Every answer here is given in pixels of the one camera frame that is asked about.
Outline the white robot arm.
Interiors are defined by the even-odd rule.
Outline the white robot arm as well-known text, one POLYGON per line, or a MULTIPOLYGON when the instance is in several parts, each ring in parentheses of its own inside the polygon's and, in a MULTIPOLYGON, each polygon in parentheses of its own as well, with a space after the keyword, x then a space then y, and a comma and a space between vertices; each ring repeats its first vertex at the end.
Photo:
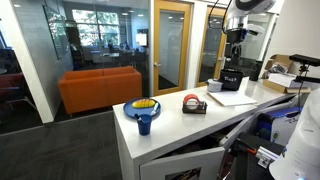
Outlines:
POLYGON ((241 55, 241 42, 248 34, 257 36, 265 29, 250 24, 250 14, 261 14, 271 9, 276 0, 231 0, 227 8, 226 23, 222 30, 226 34, 224 57, 228 60, 238 59, 241 55))

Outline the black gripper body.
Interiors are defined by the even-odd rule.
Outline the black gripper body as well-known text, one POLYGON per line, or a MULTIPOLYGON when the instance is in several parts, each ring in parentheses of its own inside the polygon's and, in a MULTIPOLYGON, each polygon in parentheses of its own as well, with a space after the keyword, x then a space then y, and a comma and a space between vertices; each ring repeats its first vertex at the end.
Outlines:
POLYGON ((236 29, 227 31, 227 41, 225 48, 226 58, 238 58, 241 55, 241 42, 245 39, 247 31, 245 29, 236 29))

